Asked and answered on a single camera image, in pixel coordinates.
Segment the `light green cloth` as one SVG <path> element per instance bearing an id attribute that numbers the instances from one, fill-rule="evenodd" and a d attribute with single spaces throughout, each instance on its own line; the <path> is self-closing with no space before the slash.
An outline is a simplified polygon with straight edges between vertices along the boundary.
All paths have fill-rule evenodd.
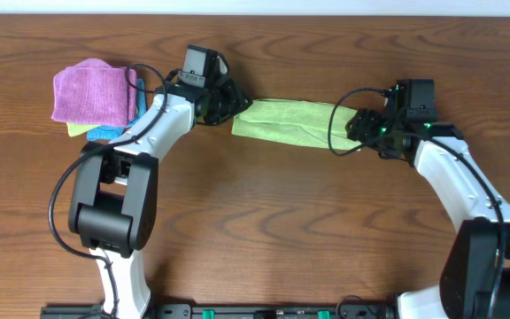
<path id="1" fill-rule="evenodd" d="M 232 134 L 295 146 L 349 150 L 358 145 L 345 131 L 355 114 L 354 109 L 323 102 L 257 99 L 235 116 Z"/>

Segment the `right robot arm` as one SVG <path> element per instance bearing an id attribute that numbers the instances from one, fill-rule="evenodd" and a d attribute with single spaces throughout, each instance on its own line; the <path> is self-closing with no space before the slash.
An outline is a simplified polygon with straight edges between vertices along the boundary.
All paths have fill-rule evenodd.
<path id="1" fill-rule="evenodd" d="M 399 318 L 510 318 L 510 204 L 476 165 L 460 131 L 429 117 L 360 110 L 346 125 L 380 157 L 404 156 L 456 230 L 438 285 L 398 296 Z"/>

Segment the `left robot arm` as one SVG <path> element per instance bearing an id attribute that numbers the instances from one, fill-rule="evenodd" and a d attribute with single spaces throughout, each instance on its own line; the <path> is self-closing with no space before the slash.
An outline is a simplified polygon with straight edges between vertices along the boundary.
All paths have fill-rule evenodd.
<path id="1" fill-rule="evenodd" d="M 157 216 L 163 158 L 198 123 L 219 125 L 251 103 L 231 78 L 211 88 L 179 80 L 157 89 L 147 112 L 106 151 L 94 142 L 84 147 L 68 222 L 100 268 L 105 300 L 99 317 L 143 318 L 148 310 L 142 250 Z"/>

